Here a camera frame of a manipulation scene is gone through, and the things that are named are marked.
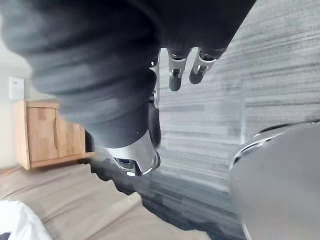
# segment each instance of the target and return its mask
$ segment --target light switch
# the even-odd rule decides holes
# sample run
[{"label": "light switch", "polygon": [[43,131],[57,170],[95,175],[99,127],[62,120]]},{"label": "light switch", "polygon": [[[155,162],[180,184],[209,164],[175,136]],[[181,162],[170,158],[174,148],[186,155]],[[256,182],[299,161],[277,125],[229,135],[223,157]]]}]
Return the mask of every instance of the light switch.
[{"label": "light switch", "polygon": [[19,77],[9,77],[9,97],[11,100],[25,99],[25,80]]}]

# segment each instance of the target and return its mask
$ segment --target gray carpet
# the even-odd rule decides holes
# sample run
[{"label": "gray carpet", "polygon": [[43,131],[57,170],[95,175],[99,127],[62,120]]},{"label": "gray carpet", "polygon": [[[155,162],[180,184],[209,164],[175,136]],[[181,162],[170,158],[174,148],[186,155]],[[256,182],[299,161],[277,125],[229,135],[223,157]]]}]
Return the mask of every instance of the gray carpet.
[{"label": "gray carpet", "polygon": [[[99,168],[110,171],[123,191],[130,186],[141,193],[146,207],[163,206],[150,209],[167,222],[194,226],[212,239],[244,239],[228,192],[231,155],[263,128],[319,117],[319,38],[320,1],[258,0],[199,85],[188,79],[191,52],[178,92],[169,90],[162,50],[160,168],[143,179],[117,178],[106,163]],[[163,216],[161,209],[173,212]]]}]

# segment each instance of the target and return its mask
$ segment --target robotic arm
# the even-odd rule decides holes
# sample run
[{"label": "robotic arm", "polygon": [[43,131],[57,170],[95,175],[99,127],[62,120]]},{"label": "robotic arm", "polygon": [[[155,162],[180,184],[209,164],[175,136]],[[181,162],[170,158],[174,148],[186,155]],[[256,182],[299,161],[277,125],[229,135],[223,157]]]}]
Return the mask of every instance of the robotic arm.
[{"label": "robotic arm", "polygon": [[102,143],[119,168],[141,176],[160,165],[159,50],[169,87],[198,84],[227,49],[255,0],[1,1],[2,38],[32,67],[33,86]]}]

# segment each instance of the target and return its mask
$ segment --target white wall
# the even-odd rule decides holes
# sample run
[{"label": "white wall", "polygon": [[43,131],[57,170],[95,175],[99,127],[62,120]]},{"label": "white wall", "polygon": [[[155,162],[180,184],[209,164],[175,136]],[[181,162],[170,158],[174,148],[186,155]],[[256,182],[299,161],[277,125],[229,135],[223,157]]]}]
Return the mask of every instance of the white wall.
[{"label": "white wall", "polygon": [[14,146],[13,101],[9,99],[9,77],[25,79],[25,98],[28,100],[51,97],[31,87],[31,75],[32,70],[27,62],[10,52],[0,37],[0,169],[18,164]]}]

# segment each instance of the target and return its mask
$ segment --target blurry arm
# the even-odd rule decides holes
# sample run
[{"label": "blurry arm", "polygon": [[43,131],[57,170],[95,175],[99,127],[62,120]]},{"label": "blurry arm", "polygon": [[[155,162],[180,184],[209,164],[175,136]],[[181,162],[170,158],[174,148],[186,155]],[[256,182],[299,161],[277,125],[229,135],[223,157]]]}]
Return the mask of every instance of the blurry arm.
[{"label": "blurry arm", "polygon": [[0,3],[2,38],[25,57],[33,86],[105,147],[132,144],[148,128],[159,50],[154,29],[122,1],[16,0]]}]

